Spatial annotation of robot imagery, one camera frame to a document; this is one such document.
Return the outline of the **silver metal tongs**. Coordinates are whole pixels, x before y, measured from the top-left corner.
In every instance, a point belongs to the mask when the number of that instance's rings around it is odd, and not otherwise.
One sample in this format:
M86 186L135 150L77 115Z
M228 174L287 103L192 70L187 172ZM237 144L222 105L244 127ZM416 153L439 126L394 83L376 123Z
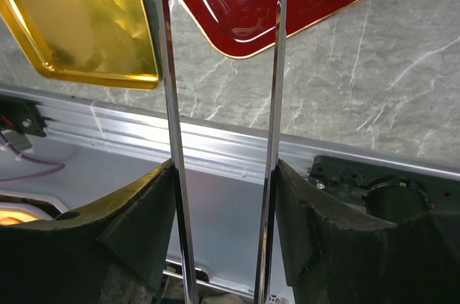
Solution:
M268 303L272 269L272 243L275 226L275 202L277 187L277 164L280 148L280 120L282 90L285 70L285 43L287 37L288 0L276 0L275 50L273 60L272 90L270 96L270 123L267 136L267 160L265 165L262 196L262 212L259 226L259 244L254 285L254 302ZM195 258L190 225L188 192L185 179L183 141L180 128L178 92L170 23L169 0L157 0L160 51L165 87L170 153L178 175L177 219L185 301L198 302Z

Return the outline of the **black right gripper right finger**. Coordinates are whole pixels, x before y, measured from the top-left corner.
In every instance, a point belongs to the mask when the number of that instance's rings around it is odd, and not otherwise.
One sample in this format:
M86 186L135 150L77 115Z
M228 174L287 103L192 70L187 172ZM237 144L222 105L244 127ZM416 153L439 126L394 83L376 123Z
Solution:
M359 212L278 163L276 218L297 303L457 303L459 213Z

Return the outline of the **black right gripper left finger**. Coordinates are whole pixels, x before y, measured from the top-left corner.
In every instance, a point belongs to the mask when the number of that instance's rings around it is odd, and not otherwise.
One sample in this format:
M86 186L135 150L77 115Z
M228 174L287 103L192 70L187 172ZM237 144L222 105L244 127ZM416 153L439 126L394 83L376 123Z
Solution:
M173 165L92 203L1 228L3 303L151 303L175 216Z

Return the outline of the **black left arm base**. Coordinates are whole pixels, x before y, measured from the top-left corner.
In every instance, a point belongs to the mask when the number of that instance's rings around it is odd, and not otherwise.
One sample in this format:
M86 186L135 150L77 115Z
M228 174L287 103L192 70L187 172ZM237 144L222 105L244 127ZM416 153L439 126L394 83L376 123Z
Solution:
M1 95L1 130L45 137L45 120L34 101Z

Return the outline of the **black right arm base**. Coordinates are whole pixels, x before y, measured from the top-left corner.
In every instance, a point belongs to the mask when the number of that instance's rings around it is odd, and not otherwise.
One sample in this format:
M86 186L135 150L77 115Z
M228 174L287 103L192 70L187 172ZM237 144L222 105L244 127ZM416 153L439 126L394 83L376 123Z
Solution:
M459 212L459 181L317 156L308 182L365 213L400 223L425 212Z

